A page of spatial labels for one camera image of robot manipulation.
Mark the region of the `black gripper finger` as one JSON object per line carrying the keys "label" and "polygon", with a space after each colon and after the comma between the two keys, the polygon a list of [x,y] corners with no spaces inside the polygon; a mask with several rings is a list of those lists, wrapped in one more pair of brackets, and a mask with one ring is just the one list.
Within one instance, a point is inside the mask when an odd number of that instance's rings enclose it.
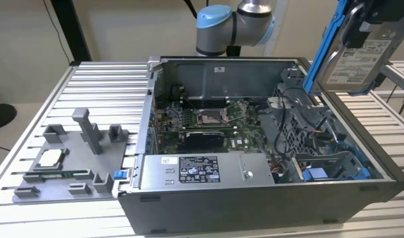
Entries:
{"label": "black gripper finger", "polygon": [[370,31],[368,31],[370,24],[366,23],[366,26],[363,25],[364,25],[363,21],[356,21],[348,27],[348,31],[344,37],[344,46],[348,49],[362,48],[364,41],[367,40],[367,37],[370,35]]}

